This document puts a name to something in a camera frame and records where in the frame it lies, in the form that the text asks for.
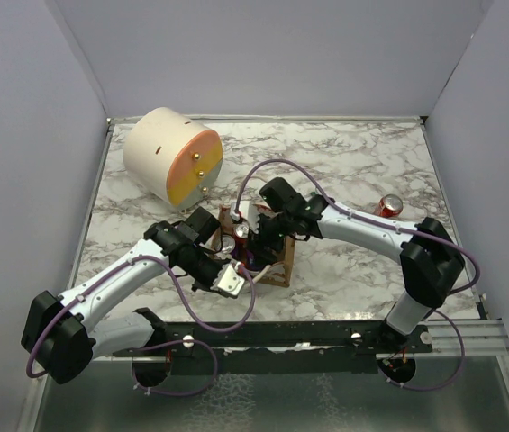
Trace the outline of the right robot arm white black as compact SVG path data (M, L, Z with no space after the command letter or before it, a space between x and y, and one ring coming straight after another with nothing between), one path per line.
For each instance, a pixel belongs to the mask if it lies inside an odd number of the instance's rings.
M259 191L272 211L248 221L246 248L257 266L277 259L285 239L332 239L369 249L402 268L404 293L379 330L381 345L399 352L408 346L413 330L432 310L442 306L465 262L440 222L425 218L419 223L368 215L316 194L305 199L286 179L276 177Z

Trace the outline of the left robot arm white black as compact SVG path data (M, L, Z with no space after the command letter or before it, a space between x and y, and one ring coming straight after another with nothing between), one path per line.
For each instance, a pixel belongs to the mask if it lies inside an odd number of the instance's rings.
M54 295L44 291L31 302L21 344L29 353L26 373L40 365L56 383L78 376L99 355L137 347L148 356L164 347L165 334L139 312L100 326L102 318L149 280L177 266L207 291L235 297L244 280L236 265L203 248L220 222L203 208L185 220L152 224L120 259L79 286Z

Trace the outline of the orange red soda can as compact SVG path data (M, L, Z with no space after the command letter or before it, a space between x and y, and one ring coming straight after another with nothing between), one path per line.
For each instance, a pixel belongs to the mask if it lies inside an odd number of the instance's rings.
M250 234L250 227L246 223L239 223L233 226L233 237L239 245L245 245Z

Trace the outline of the red cola can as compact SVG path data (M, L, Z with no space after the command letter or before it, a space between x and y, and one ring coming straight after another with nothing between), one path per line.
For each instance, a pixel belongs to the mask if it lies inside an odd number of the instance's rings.
M374 214L382 218L393 218L400 215L403 209L404 203L399 196L387 194L379 200Z

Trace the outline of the purple fanta can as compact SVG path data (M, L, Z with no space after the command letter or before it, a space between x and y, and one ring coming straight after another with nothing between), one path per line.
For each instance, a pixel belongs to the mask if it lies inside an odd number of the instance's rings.
M236 248L236 242L235 242L234 237L231 235L223 235L221 250L218 253L218 256L221 258L232 257L232 253L235 248Z
M260 262L257 262L253 254L246 249L235 249L232 252L232 258L242 262L251 272L259 272L265 267Z

